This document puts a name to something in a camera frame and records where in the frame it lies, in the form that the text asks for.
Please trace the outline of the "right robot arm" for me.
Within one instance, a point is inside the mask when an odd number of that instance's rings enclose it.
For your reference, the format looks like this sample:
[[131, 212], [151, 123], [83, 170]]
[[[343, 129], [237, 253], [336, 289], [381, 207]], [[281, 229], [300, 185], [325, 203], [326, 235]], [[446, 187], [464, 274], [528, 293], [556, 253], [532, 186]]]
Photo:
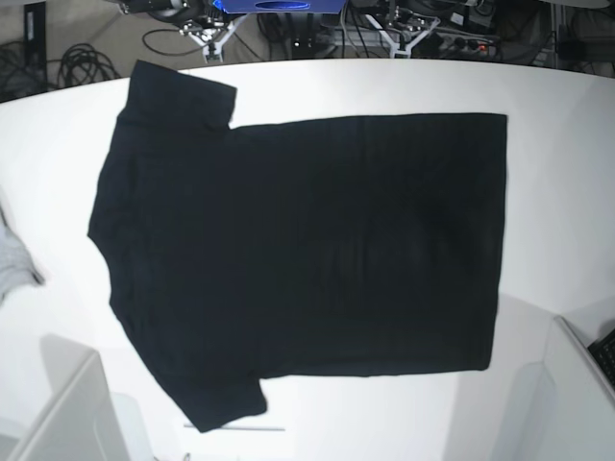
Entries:
[[[205, 62], [223, 62], [224, 47], [246, 20], [246, 13], [230, 13], [222, 1], [193, 0], [119, 0], [118, 9], [125, 15], [144, 14], [166, 29], [145, 33], [141, 41], [149, 51], [168, 58], [200, 54]], [[154, 34], [172, 33], [190, 38], [196, 48], [184, 52], [164, 52], [148, 42]]]

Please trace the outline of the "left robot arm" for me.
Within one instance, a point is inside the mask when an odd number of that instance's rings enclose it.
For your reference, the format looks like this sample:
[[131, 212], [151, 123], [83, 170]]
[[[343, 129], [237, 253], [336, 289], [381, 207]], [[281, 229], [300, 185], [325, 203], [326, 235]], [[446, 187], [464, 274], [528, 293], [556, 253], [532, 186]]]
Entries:
[[403, 1], [373, 1], [369, 6], [348, 1], [347, 11], [355, 15], [357, 34], [373, 32], [390, 59], [410, 59], [414, 49], [441, 24], [437, 15], [416, 12], [403, 6]]

